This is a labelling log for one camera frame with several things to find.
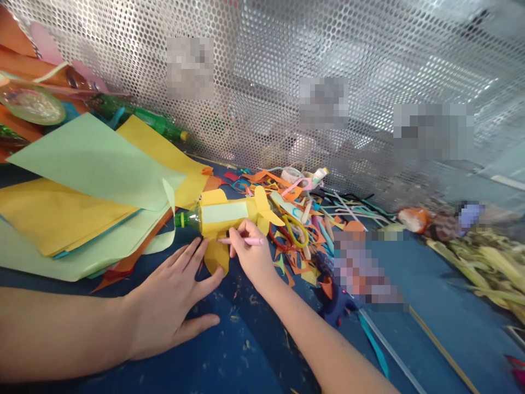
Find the person's left hand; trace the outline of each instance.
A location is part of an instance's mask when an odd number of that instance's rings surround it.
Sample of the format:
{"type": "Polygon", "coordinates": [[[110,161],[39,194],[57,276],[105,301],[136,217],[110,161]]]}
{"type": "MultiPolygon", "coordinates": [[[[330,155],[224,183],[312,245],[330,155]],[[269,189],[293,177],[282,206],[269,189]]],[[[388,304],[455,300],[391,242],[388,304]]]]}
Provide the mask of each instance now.
{"type": "Polygon", "coordinates": [[[189,310],[223,279],[219,267],[212,277],[195,281],[208,240],[196,238],[168,257],[139,287],[124,297],[137,314],[131,358],[152,357],[186,342],[219,324],[219,316],[204,315],[184,321],[189,310]]]}

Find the person's right hand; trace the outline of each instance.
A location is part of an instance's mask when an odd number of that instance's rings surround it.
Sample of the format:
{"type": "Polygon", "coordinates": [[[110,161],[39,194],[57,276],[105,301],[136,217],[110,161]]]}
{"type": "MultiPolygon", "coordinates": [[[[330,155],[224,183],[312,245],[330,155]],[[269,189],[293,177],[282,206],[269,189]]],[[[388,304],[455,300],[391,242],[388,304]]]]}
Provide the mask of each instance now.
{"type": "Polygon", "coordinates": [[[281,280],[273,267],[268,239],[261,233],[255,223],[245,219],[238,230],[233,227],[230,228],[230,240],[230,257],[239,256],[242,269],[257,290],[260,290],[262,285],[270,285],[275,280],[281,280]],[[245,237],[261,238],[264,240],[264,243],[262,245],[249,246],[242,240],[245,237]]]}

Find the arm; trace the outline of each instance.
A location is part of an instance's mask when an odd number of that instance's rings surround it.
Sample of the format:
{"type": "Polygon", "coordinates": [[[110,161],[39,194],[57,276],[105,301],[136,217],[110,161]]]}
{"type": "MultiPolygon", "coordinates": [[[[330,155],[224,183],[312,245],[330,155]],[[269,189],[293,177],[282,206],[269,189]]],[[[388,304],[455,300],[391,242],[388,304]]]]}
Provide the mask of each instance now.
{"type": "Polygon", "coordinates": [[[230,255],[238,254],[246,275],[283,322],[323,391],[339,394],[351,387],[355,393],[397,393],[372,364],[279,278],[267,241],[262,246],[247,246],[241,236],[264,238],[263,234],[250,221],[244,221],[238,231],[230,229],[230,255]]]}
{"type": "Polygon", "coordinates": [[[184,321],[223,278],[195,273],[208,245],[194,240],[119,298],[49,294],[0,287],[0,382],[67,379],[162,353],[219,323],[184,321]]]}

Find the pink crayon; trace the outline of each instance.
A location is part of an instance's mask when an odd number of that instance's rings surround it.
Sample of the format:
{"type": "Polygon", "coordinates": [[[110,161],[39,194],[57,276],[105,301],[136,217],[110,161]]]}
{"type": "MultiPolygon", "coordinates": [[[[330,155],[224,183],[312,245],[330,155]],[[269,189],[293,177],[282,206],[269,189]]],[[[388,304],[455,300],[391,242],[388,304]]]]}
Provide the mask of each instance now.
{"type": "MultiPolygon", "coordinates": [[[[243,240],[246,242],[246,245],[250,245],[250,246],[258,246],[264,243],[264,239],[257,238],[257,237],[247,237],[247,238],[243,238],[243,240]]],[[[217,241],[222,242],[223,244],[227,244],[227,245],[231,244],[231,240],[229,238],[221,238],[221,239],[218,239],[217,241]]]]}

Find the silver perforated wall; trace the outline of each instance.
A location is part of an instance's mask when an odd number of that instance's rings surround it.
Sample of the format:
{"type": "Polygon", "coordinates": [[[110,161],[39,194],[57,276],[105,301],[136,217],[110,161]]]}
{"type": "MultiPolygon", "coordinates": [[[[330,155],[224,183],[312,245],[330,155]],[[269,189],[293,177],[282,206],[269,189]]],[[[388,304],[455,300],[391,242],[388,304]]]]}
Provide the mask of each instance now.
{"type": "Polygon", "coordinates": [[[46,26],[145,108],[176,118],[188,150],[252,169],[305,160],[327,186],[387,209],[444,194],[465,165],[403,161],[393,104],[472,103],[483,167],[523,141],[525,13],[516,1],[11,0],[22,28],[46,26]],[[214,39],[213,101],[169,100],[168,37],[214,39]],[[347,128],[303,131],[301,78],[348,80],[347,128]]]}

